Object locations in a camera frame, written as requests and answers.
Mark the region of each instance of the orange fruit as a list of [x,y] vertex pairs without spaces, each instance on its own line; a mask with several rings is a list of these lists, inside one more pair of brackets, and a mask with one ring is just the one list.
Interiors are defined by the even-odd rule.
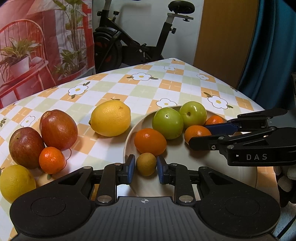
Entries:
[[161,155],[166,149],[166,139],[164,136],[151,128],[145,128],[137,132],[135,136],[135,147],[143,153],[151,153],[155,157]]
[[205,125],[213,125],[213,124],[220,124],[220,123],[224,123],[223,118],[218,115],[212,115],[210,118],[206,120]]
[[184,133],[185,142],[188,144],[192,137],[210,136],[211,132],[204,126],[190,126]]
[[46,147],[40,153],[39,165],[45,173],[56,174],[65,167],[65,156],[55,147]]

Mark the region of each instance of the ribbed gray surface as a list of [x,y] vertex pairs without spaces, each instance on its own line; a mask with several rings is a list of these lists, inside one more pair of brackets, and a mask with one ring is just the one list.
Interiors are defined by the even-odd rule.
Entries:
[[[33,241],[34,238],[15,241]],[[120,197],[95,210],[78,230],[47,241],[274,241],[271,235],[234,239],[217,234],[203,224],[190,207],[174,204],[169,197]]]

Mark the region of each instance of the red apple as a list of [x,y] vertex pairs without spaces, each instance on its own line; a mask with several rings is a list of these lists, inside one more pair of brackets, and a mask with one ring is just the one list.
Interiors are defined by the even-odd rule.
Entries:
[[44,148],[41,136],[31,127],[16,130],[9,140],[12,159],[28,169],[39,167],[39,156]]
[[61,110],[46,111],[40,119],[39,130],[45,145],[61,151],[73,146],[78,137],[75,121]]

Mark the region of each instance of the checkered tablecloth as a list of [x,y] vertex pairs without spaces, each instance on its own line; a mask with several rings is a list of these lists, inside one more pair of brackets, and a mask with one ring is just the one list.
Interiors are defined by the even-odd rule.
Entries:
[[[64,151],[66,167],[49,176],[32,170],[37,185],[43,185],[83,166],[103,169],[123,162],[123,147],[128,133],[118,137],[99,136],[88,122],[100,103],[119,99],[131,109],[132,126],[143,116],[165,106],[197,101],[229,120],[238,114],[263,110],[259,105],[217,78],[178,59],[126,67],[78,79],[29,96],[0,110],[0,166],[14,164],[8,150],[12,133],[24,126],[39,131],[42,114],[59,109],[77,123],[78,140],[71,150]],[[256,188],[279,199],[272,167],[258,168]],[[0,241],[7,241],[16,232],[9,218],[10,204],[0,194]]]

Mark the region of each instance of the chair backrest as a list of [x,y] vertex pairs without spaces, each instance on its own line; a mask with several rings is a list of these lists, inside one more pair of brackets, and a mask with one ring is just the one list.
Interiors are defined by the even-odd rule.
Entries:
[[[20,19],[7,24],[0,30],[0,49],[8,46],[11,47],[10,39],[13,38],[16,41],[22,39],[28,39],[39,43],[40,46],[31,52],[30,57],[33,59],[38,56],[44,60],[47,59],[45,46],[44,46],[44,34],[41,27],[34,21],[29,19]],[[0,51],[0,62],[5,58],[4,51]],[[0,83],[6,82],[10,77],[9,68],[4,69],[4,66],[0,66]]]

